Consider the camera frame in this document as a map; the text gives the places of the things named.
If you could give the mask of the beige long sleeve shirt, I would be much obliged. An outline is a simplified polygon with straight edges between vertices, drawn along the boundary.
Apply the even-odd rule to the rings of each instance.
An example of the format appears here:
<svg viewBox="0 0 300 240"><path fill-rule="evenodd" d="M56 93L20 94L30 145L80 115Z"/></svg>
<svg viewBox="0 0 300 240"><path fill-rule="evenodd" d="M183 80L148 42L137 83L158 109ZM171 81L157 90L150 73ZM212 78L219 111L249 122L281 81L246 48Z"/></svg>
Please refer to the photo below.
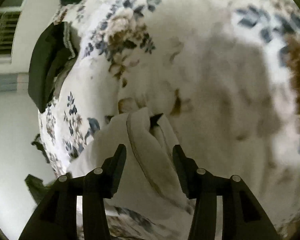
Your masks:
<svg viewBox="0 0 300 240"><path fill-rule="evenodd" d="M191 224L193 208L173 165L172 149L178 139L164 115L151 129L151 116L147 108L114 116L67 171L73 177L83 176L100 167L119 144L124 144L125 167L117 193L106 201L107 209L127 208L152 222L184 230Z"/></svg>

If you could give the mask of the folded black clothes stack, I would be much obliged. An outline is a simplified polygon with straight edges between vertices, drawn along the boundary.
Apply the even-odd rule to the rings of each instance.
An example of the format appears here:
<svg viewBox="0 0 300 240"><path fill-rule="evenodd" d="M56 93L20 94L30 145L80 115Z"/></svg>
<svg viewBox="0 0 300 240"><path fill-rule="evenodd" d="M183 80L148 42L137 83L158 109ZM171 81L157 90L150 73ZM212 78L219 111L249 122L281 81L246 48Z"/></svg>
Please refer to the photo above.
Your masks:
<svg viewBox="0 0 300 240"><path fill-rule="evenodd" d="M68 22L50 24L38 38L29 66L28 94L40 113L52 99L55 77L75 57Z"/></svg>

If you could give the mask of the floral bed quilt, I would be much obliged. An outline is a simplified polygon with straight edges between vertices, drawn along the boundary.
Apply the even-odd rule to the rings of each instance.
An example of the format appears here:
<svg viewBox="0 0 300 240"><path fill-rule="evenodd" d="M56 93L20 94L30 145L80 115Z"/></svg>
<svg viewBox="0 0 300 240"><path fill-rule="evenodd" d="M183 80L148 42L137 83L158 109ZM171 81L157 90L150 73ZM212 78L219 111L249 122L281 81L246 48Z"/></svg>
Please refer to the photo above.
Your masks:
<svg viewBox="0 0 300 240"><path fill-rule="evenodd" d="M300 9L293 0L82 0L60 6L77 56L39 115L57 176L119 114L164 115L185 154L240 176L280 239L300 225ZM187 239L116 207L113 239Z"/></svg>

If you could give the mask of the barred window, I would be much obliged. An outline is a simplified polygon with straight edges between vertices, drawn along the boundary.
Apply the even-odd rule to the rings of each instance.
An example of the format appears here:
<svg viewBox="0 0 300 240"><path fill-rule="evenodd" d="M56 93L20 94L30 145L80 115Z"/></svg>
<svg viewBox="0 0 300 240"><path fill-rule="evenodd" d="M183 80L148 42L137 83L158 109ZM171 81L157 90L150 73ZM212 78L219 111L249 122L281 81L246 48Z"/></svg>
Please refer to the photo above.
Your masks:
<svg viewBox="0 0 300 240"><path fill-rule="evenodd" d="M20 10L0 10L0 63L11 61L20 16Z"/></svg>

